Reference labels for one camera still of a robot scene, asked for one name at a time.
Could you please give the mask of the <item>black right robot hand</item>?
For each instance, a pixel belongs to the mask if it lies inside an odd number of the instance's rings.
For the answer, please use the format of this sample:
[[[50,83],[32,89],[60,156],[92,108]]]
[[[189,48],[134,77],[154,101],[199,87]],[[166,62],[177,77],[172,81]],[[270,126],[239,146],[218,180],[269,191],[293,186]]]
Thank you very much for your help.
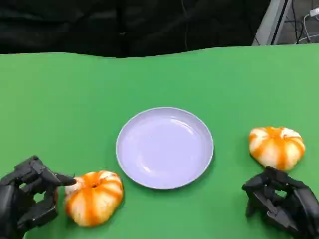
[[[264,222],[297,239],[319,237],[319,202],[309,186],[288,173],[267,166],[246,181],[246,217],[258,212]]]

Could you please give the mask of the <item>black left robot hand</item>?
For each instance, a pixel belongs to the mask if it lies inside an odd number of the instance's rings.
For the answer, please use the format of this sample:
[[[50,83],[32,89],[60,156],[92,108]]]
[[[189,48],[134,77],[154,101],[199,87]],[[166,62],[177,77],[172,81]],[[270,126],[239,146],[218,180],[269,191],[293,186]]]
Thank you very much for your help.
[[[21,239],[58,216],[57,188],[76,184],[73,177],[52,172],[32,156],[0,180],[0,237]]]

